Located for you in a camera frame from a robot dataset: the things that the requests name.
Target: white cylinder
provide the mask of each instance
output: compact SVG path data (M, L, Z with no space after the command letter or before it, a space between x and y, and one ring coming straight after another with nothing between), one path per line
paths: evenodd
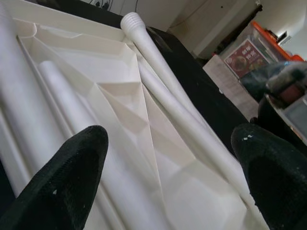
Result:
M0 99L32 175L65 141L16 39L14 22L0 3Z
M241 165L234 159L221 144L213 138L208 130L203 128L199 122L190 114L185 107L161 85L161 83L149 72L146 67L139 63L142 82L167 110L178 125L191 136L193 140L203 149L206 154L227 178L229 183L239 192L240 196L248 204L249 208L264 226L266 223L255 206L255 201L249 194L249 188L244 177Z
M128 13L122 19L120 26L126 36L135 43L168 90L200 124L207 127L208 124L194 107L164 57L148 35L146 26L140 16L134 12Z

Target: white plastic tray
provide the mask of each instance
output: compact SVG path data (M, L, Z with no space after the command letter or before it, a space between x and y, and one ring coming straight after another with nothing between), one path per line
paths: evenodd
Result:
M94 203L86 229L263 229L217 169L194 157L143 86L136 54L121 30L31 3L3 1L63 135L69 138L73 128L37 70L43 61L57 65L86 111L108 131L101 181L106 202L103 207ZM24 172L31 171L29 159L4 116L0 140L1 160L19 194L27 182Z

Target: threaded end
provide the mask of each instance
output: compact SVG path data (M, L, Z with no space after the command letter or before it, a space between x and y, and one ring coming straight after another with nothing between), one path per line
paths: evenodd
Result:
M120 22L120 27L127 36L130 36L131 32L135 28L146 28L142 18L137 13L126 14Z

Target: black surface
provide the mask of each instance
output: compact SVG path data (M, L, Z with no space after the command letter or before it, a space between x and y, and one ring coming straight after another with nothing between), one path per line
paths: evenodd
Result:
M108 137L91 126L67 140L0 220L0 230L82 230L96 196Z
M219 88L176 37L154 28L148 32L195 107L233 153L231 134L236 126L248 121L219 92Z
M305 230L307 158L290 143L252 124L234 130L232 145L270 229Z

